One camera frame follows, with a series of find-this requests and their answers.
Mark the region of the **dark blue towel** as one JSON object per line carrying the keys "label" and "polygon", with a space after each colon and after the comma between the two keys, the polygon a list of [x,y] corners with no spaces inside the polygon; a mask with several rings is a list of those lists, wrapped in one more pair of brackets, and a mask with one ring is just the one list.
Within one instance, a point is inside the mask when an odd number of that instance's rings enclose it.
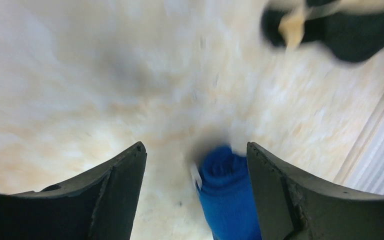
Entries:
{"label": "dark blue towel", "polygon": [[245,156],[221,145],[199,165],[192,165],[190,172],[213,239],[262,238]]}

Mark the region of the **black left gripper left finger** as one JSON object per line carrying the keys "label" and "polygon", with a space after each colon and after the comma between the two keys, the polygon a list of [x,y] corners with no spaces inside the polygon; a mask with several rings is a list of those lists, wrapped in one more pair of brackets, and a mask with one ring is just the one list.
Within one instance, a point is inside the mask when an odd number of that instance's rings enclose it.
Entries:
{"label": "black left gripper left finger", "polygon": [[41,191],[0,193],[0,240],[128,240],[146,162],[137,142]]}

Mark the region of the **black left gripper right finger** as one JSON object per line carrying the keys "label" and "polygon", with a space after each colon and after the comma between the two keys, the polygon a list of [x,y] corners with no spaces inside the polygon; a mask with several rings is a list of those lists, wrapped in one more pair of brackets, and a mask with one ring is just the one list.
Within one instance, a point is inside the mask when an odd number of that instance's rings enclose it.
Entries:
{"label": "black left gripper right finger", "polygon": [[384,195],[324,180],[255,142],[246,158],[264,240],[384,240]]}

